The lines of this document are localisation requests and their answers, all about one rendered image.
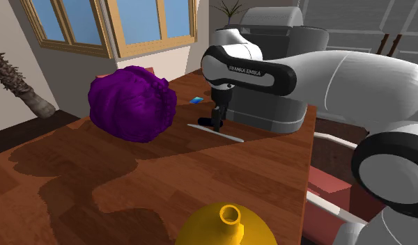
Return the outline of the grey coffee machine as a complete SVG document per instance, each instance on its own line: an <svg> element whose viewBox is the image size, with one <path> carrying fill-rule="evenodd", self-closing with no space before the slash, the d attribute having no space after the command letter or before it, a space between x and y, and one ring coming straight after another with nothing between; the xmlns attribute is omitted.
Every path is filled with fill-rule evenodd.
<svg viewBox="0 0 418 245"><path fill-rule="evenodd" d="M255 7L242 16L239 24L227 26L257 45L263 59L286 58L308 52L323 51L329 33L325 29L303 25L297 6ZM226 118L237 123L290 134L302 125L307 103L245 88L234 88Z"/></svg>

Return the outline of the brown wooden table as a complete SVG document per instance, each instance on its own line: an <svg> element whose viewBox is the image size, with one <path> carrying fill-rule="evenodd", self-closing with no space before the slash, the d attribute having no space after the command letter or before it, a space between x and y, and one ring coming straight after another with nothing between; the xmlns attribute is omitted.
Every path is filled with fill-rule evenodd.
<svg viewBox="0 0 418 245"><path fill-rule="evenodd" d="M174 122L150 143L83 118L2 152L0 245L173 245L193 212L217 202L253 210L278 245L300 245L316 108L287 135L225 122L220 133L240 143L187 126L213 106L199 71L170 87Z"/></svg>

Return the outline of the spiky potted plant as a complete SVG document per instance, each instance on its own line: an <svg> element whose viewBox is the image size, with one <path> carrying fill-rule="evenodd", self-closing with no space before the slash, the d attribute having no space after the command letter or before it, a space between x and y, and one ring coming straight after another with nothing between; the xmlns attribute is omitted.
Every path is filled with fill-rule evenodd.
<svg viewBox="0 0 418 245"><path fill-rule="evenodd" d="M243 8L243 4L240 3L240 0L235 0L235 3L232 6L228 6L226 4L226 0L220 0L220 2L216 6L210 5L210 7L224 13L227 17L228 25L231 24L231 19L234 15L243 13L247 10L247 8Z"/></svg>

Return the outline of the purple lumpy cloth bundle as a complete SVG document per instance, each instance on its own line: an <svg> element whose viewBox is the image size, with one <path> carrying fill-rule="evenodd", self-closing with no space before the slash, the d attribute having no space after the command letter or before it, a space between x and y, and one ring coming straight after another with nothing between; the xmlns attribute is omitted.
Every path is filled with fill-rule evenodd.
<svg viewBox="0 0 418 245"><path fill-rule="evenodd" d="M97 127L126 141L148 143L172 125L177 96L165 78L131 65L94 79L88 103Z"/></svg>

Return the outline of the wooden framed window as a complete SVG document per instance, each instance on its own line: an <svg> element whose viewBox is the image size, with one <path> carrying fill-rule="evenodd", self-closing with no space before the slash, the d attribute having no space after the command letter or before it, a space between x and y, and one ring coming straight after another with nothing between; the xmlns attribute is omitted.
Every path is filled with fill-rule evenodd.
<svg viewBox="0 0 418 245"><path fill-rule="evenodd" d="M42 48L112 58L197 40L196 0L20 0Z"/></svg>

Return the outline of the yellow vase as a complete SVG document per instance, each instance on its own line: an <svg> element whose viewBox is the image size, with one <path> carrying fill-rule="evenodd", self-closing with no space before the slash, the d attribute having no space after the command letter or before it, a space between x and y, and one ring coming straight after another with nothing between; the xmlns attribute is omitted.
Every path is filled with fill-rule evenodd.
<svg viewBox="0 0 418 245"><path fill-rule="evenodd" d="M253 211L235 203L213 203L195 211L175 245L278 245L271 229Z"/></svg>

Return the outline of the red chair with white bars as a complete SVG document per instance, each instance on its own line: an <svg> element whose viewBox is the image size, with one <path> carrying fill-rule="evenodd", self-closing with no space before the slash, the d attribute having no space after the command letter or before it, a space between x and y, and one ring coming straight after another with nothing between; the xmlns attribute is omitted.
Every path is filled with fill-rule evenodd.
<svg viewBox="0 0 418 245"><path fill-rule="evenodd" d="M353 151L326 139L313 140L308 190L370 221L384 205L369 195L351 173ZM307 202L301 245L332 245L342 220Z"/></svg>

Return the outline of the rough grey tree trunk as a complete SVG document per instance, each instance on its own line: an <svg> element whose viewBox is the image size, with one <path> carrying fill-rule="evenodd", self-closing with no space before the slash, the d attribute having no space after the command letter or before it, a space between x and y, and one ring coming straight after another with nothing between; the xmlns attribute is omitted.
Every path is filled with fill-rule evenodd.
<svg viewBox="0 0 418 245"><path fill-rule="evenodd" d="M18 67L11 65L0 52L0 83L15 97L20 98L25 105L39 118L49 118L56 108L39 96L34 89L24 81L25 77Z"/></svg>

